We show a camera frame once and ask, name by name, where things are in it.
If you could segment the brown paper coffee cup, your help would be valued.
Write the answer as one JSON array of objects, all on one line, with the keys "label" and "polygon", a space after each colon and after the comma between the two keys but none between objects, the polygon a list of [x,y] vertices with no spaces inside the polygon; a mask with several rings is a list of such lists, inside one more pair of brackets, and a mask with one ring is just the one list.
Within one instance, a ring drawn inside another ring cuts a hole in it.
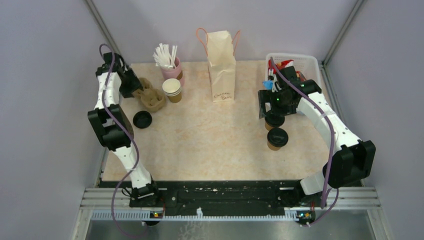
[{"label": "brown paper coffee cup", "polygon": [[264,127],[265,127],[268,131],[270,131],[270,130],[272,130],[272,129],[274,128],[274,126],[269,125],[267,122],[265,122],[265,123],[264,123]]}]

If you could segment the brown pulp cup carrier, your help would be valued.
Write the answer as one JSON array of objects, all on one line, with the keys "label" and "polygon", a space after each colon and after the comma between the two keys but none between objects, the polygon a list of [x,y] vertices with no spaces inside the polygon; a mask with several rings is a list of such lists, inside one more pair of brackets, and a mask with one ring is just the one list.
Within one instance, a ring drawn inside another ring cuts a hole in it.
[{"label": "brown pulp cup carrier", "polygon": [[132,94],[140,101],[140,103],[147,109],[148,112],[156,113],[167,104],[165,94],[154,88],[151,82],[145,77],[139,77],[143,90],[137,89]]}]

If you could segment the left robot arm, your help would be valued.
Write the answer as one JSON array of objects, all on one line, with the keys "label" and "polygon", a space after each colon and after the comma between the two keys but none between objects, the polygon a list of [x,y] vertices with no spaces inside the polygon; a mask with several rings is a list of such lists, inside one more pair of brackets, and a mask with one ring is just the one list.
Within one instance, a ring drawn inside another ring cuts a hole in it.
[{"label": "left robot arm", "polygon": [[132,198],[147,206],[160,202],[160,193],[148,170],[140,163],[132,124],[120,106],[121,98],[132,98],[143,85],[122,56],[114,52],[102,54],[104,64],[95,75],[99,83],[97,102],[87,113],[99,143],[111,151],[126,169],[131,180]]}]

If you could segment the black cup lid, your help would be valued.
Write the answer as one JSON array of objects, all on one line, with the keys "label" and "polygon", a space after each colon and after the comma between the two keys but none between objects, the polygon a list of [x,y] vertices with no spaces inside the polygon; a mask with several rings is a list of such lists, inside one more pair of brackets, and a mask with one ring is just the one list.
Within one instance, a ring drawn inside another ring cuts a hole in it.
[{"label": "black cup lid", "polygon": [[274,128],[279,128],[285,123],[285,117],[284,116],[278,116],[278,115],[267,115],[264,118],[265,122],[267,122],[269,125],[273,126]]},{"label": "black cup lid", "polygon": [[267,134],[267,141],[276,148],[284,147],[289,141],[288,133],[281,128],[272,128]]}]

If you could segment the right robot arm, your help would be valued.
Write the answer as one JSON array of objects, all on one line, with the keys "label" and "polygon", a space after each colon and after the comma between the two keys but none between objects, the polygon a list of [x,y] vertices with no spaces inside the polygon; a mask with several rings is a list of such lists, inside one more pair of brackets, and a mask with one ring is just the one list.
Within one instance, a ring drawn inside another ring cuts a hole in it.
[{"label": "right robot arm", "polygon": [[268,128],[267,144],[278,150],[288,143],[288,133],[281,126],[288,115],[303,113],[329,150],[322,170],[298,181],[293,200],[307,206],[317,193],[324,197],[330,189],[339,189],[367,178],[372,170],[376,146],[361,140],[350,131],[325,99],[313,80],[301,80],[293,66],[269,67],[265,88],[258,91],[259,118]]}]

